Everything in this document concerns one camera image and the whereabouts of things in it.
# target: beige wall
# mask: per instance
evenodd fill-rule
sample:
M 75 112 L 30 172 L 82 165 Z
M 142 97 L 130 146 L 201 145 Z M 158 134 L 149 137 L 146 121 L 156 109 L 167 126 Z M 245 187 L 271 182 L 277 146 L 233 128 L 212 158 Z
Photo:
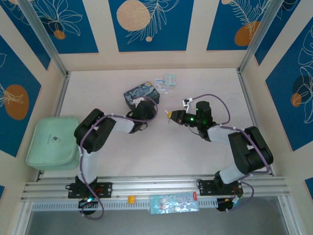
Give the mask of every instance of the beige wall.
M 0 185 L 5 186 L 0 202 L 0 234 L 3 235 L 8 232 L 9 225 L 13 222 L 11 218 L 21 198 L 25 182 L 34 180 L 36 173 L 25 163 L 33 130 L 39 119 L 53 115 L 63 78 L 52 63 L 48 71 L 45 70 L 1 7 L 0 22 L 1 37 L 6 40 L 42 86 L 17 157 L 14 158 L 0 151 Z
M 260 67 L 253 59 L 244 73 L 258 124 L 274 155 L 274 169 L 285 176 L 308 234 L 313 229 L 313 201 L 304 180 L 313 177 L 313 142 L 292 152 L 265 80 L 312 18 L 312 9 L 312 0 L 301 0 Z
M 62 61 L 69 71 L 238 67 L 245 50 L 206 51 L 219 1 L 194 1 L 187 51 L 119 53 L 109 1 L 83 0 L 99 53 L 62 54 Z

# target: mint green pillow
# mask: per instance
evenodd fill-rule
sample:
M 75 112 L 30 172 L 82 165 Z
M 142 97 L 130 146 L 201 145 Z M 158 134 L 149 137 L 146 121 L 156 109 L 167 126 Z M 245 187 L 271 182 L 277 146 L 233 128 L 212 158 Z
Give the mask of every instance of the mint green pillow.
M 79 151 L 74 131 L 79 125 L 75 117 L 41 119 L 26 157 L 26 163 L 37 170 L 69 170 L 79 164 Z

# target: white table surface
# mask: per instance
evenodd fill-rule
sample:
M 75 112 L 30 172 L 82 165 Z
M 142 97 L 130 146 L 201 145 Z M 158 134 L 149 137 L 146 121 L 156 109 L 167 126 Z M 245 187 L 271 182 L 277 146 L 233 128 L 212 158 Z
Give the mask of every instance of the white table surface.
M 154 84 L 167 73 L 176 74 L 177 85 L 168 95 L 161 95 L 157 118 L 141 132 L 111 133 L 98 152 L 98 176 L 214 174 L 233 161 L 229 145 L 207 142 L 185 126 L 173 121 L 168 123 L 164 110 L 181 110 L 183 98 L 212 93 L 227 104 L 231 113 L 230 126 L 251 126 L 235 69 L 74 71 L 61 116 L 76 116 L 82 121 L 94 108 L 104 113 L 125 115 L 130 109 L 123 93 L 146 81 Z M 210 102 L 214 121 L 227 120 L 227 112 L 217 99 L 208 96 L 203 99 Z M 77 173 L 78 168 L 45 171 L 44 177 L 73 177 Z

